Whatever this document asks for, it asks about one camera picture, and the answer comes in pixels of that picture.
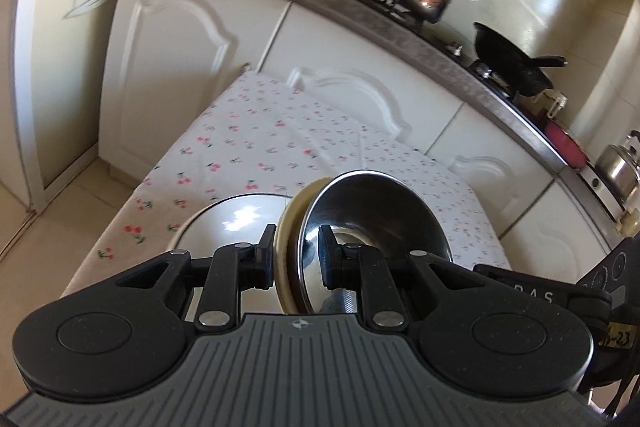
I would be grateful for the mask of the white plate with blue rim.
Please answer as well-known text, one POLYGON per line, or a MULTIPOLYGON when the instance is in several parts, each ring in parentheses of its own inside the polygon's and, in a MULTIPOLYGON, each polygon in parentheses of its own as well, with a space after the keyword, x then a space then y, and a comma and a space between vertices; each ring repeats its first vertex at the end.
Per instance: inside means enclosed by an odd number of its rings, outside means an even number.
MULTIPOLYGON (((217 200, 186 221, 167 249, 189 251, 192 259, 209 258, 222 246, 234 243, 257 244, 267 225, 276 225, 291 196, 282 194, 243 194, 217 200)), ((186 321, 193 322, 202 288, 194 294, 186 311, 186 321)), ((282 314, 276 286, 268 291, 242 291, 241 313, 282 314)))

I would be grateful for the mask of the cream bowl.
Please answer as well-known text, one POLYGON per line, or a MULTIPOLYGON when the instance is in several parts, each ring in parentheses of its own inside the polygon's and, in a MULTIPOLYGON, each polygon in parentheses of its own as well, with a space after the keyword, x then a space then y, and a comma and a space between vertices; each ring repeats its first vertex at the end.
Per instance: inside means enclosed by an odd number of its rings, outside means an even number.
POLYGON ((285 206, 277 224, 274 236, 273 278, 279 303, 286 314, 304 311, 304 307, 299 304, 302 297, 295 278, 297 235, 310 204, 330 181, 330 178, 320 178, 301 188, 285 206))

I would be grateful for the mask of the stainless steel bowl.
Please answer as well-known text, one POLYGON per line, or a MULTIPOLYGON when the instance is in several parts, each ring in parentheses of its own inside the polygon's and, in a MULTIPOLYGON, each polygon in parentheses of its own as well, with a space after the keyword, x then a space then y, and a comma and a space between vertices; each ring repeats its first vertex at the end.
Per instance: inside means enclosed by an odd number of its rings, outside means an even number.
POLYGON ((452 259, 448 239, 434 213, 405 183, 374 170, 342 173, 314 198, 297 235, 295 278, 302 313, 356 310, 352 291, 330 291, 323 286, 318 255, 321 225, 329 225, 337 243, 372 246, 386 258, 426 251, 452 259))

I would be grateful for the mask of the white corner cabinet door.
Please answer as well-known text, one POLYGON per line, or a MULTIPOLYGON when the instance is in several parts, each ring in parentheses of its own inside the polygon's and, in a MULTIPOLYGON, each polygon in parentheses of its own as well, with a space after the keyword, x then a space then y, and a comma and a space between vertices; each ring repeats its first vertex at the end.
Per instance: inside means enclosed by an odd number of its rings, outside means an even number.
POLYGON ((549 186, 500 243, 512 270, 566 283, 580 280, 611 251, 559 182, 549 186))

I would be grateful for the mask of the induction cooker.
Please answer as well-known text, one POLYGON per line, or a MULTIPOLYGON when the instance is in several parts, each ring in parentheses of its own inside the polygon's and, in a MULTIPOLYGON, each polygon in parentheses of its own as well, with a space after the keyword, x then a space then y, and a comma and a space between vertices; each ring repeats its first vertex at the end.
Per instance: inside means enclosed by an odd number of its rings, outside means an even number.
POLYGON ((628 199, 623 198, 622 193, 613 184, 606 181, 589 162, 578 170, 578 176, 582 178, 591 193, 599 199, 611 219, 620 221, 627 210, 628 199))

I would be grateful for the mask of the steel kettle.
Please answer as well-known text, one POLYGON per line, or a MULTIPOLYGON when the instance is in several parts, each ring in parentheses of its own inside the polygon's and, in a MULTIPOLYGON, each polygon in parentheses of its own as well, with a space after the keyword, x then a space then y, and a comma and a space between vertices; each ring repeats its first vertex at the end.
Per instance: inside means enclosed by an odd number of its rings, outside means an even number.
POLYGON ((623 144, 608 144, 600 154, 594 170, 622 205, 639 191, 638 130, 631 130, 623 144))

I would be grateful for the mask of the cherry print tablecloth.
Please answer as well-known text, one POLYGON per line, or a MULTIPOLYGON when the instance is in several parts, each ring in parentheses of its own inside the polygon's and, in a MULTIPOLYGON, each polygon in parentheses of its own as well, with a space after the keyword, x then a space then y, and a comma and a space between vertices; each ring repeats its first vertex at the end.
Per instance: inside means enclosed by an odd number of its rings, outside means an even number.
POLYGON ((437 161, 340 110, 249 72, 196 118, 134 190, 68 283, 67 294, 166 251, 194 213, 245 193, 293 196, 346 171, 389 173, 416 192, 454 262, 510 263, 472 188, 437 161))

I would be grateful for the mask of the red basin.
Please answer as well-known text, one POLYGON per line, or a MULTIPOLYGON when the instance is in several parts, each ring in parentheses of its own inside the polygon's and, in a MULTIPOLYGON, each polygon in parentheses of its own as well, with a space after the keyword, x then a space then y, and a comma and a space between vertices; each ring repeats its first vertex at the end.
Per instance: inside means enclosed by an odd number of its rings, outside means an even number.
POLYGON ((544 124, 544 135, 555 147, 567 165, 573 169, 582 169, 588 162, 588 156, 576 140, 554 120, 544 124))

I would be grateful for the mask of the white cabinet door right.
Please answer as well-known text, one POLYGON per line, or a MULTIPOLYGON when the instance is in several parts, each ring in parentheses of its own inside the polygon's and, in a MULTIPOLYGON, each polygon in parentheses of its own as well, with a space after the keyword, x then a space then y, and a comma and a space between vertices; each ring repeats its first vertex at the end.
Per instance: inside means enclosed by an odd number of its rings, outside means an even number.
POLYGON ((514 225, 552 181, 523 147, 466 104, 427 155, 472 188, 498 235, 514 225))

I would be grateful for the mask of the white cabinet door middle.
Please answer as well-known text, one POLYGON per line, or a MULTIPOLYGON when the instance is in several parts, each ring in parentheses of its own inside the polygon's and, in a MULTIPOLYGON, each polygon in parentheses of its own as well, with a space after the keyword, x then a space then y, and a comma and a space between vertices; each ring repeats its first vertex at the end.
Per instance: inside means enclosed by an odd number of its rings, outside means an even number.
POLYGON ((365 38, 293 4, 262 72, 425 153, 460 98, 365 38))

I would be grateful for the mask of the white plastic cup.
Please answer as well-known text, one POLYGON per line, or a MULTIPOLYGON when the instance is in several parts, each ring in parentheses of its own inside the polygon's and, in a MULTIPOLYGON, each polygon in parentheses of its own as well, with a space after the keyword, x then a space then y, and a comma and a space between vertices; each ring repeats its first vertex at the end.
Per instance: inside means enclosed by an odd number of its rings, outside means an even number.
POLYGON ((567 104, 567 97, 558 89, 542 91, 540 99, 544 102, 544 113, 548 119, 554 119, 567 104))

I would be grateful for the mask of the white cabinet door left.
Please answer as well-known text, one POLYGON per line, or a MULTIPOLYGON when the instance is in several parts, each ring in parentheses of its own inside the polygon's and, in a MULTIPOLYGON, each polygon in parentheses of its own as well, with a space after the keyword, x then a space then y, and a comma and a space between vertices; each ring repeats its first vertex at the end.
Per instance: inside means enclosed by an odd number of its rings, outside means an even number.
POLYGON ((99 156, 140 181, 215 98, 264 60, 285 0, 117 0, 99 156))

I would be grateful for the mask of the black wok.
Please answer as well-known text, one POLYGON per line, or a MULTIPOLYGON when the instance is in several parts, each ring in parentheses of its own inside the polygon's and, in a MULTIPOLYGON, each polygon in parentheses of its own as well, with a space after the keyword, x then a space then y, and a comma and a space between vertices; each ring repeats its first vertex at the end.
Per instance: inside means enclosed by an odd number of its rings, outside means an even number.
POLYGON ((475 22, 474 28, 477 58, 513 91, 526 98, 553 88, 545 69, 567 65, 566 58, 559 55, 530 57, 498 31, 482 23, 475 22))

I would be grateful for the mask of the steel countertop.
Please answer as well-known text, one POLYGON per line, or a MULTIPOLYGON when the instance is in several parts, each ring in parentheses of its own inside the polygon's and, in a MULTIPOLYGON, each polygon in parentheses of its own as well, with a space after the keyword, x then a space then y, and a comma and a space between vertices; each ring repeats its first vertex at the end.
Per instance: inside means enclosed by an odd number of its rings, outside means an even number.
POLYGON ((411 30, 357 0, 286 0, 380 46, 416 68, 487 117, 559 179, 610 245, 621 239, 614 221, 577 171, 567 163, 528 119, 503 98, 411 30))

